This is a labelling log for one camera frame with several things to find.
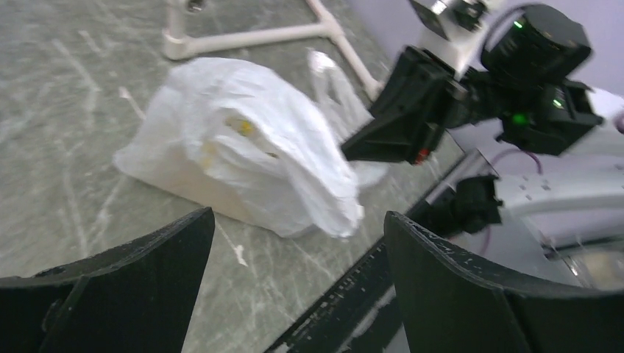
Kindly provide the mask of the white pvc pipe frame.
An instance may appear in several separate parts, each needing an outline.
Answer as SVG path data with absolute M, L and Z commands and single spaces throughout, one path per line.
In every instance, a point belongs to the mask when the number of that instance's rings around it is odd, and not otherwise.
M 316 15 L 314 24 L 286 26 L 275 29 L 262 29 L 236 32 L 226 35 L 210 35 L 193 38 L 186 33 L 186 16 L 199 13 L 205 8 L 205 1 L 166 2 L 166 26 L 163 29 L 163 55 L 170 60 L 184 60 L 217 51 L 264 46 L 309 38 L 327 38 L 341 52 L 354 70 L 364 87 L 367 96 L 377 98 L 382 84 L 369 72 L 356 53 L 341 25 L 321 1 L 307 0 L 307 5 Z

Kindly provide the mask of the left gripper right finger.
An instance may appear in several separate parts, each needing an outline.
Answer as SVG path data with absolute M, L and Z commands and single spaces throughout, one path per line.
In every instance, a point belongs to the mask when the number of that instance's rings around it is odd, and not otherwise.
M 412 352 L 623 350 L 622 291 L 506 268 L 395 211 L 384 240 Z

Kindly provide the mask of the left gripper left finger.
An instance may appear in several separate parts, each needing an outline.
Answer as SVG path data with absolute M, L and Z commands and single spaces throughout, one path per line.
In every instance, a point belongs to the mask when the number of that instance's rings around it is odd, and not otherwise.
M 215 231 L 210 208 L 105 252 L 1 279 L 3 352 L 180 352 Z

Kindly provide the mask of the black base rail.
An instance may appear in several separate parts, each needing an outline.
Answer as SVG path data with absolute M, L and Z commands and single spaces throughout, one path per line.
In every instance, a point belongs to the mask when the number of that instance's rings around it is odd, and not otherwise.
M 267 350 L 382 352 L 402 324 L 381 238 Z

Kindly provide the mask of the white plastic bag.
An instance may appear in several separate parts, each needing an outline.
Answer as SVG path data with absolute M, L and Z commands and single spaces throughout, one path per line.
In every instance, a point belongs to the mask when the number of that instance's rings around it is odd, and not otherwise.
M 171 69 L 115 167 L 282 238 L 348 238 L 364 217 L 360 193 L 389 167 L 346 160 L 342 143 L 372 117 L 334 60 L 311 50 L 307 64 L 313 98 L 246 60 Z

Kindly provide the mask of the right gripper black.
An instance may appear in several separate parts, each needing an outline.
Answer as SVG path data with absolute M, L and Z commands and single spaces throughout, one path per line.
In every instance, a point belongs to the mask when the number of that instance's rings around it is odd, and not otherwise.
M 429 158 L 443 131 L 493 117 L 490 75 L 455 71 L 429 51 L 406 46 L 375 101 L 375 118 L 341 145 L 349 161 L 407 162 Z

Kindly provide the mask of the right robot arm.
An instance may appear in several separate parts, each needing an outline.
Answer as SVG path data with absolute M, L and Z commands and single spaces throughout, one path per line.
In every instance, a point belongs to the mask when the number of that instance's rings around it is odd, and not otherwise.
M 499 141 L 531 154 L 623 154 L 621 100 L 572 81 L 591 55 L 583 26 L 554 7 L 527 3 L 501 15 L 508 29 L 482 18 L 496 1 L 433 1 L 411 6 L 425 25 L 406 46 L 369 112 L 372 121 L 341 147 L 347 160 L 418 165 L 445 131 L 496 118 Z M 505 218 L 623 205 L 623 177 L 610 172 L 462 179 L 418 219 L 451 238 Z

